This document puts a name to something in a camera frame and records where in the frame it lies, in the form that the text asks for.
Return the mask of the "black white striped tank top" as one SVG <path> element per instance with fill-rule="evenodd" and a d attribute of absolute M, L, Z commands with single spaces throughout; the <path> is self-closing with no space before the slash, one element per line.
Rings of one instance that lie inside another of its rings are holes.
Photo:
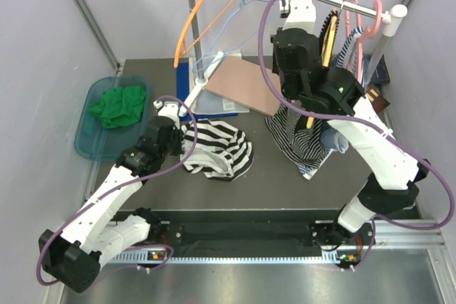
<path fill-rule="evenodd" d="M 190 174 L 231 182 L 249 171 L 254 161 L 252 143 L 244 131 L 222 120 L 199 120 L 181 127 L 181 158 Z"/>

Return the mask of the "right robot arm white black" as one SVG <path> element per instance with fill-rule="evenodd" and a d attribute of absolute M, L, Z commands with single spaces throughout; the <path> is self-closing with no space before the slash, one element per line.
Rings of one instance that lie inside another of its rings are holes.
<path fill-rule="evenodd" d="M 266 126 L 279 149 L 301 168 L 317 169 L 342 137 L 370 167 L 363 188 L 341 210 L 332 233 L 347 244 L 365 222 L 410 206 L 428 171 L 395 145 L 352 72 L 321 62 L 319 38 L 302 28 L 271 38 L 273 72 L 281 81 L 277 112 Z"/>

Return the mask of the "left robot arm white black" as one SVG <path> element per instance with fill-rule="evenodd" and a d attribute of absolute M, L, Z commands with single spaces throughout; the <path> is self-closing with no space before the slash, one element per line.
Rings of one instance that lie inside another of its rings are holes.
<path fill-rule="evenodd" d="M 146 133 L 123 150 L 105 181 L 57 231 L 44 231 L 36 279 L 44 286 L 61 282 L 77 293 L 89 289 L 102 268 L 115 256 L 143 241 L 157 243 L 161 227 L 141 209 L 116 228 L 109 222 L 121 206 L 149 179 L 165 174 L 169 155 L 181 152 L 182 133 L 176 115 L 156 115 Z"/>

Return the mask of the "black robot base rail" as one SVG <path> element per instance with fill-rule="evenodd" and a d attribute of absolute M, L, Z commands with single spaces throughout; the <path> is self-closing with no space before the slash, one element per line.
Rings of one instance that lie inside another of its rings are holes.
<path fill-rule="evenodd" d="M 336 226 L 332 209 L 144 209 L 159 221 L 165 235 L 182 246 L 197 241 L 295 241 L 304 246 L 368 245 L 373 231 L 364 223 L 355 233 Z"/>

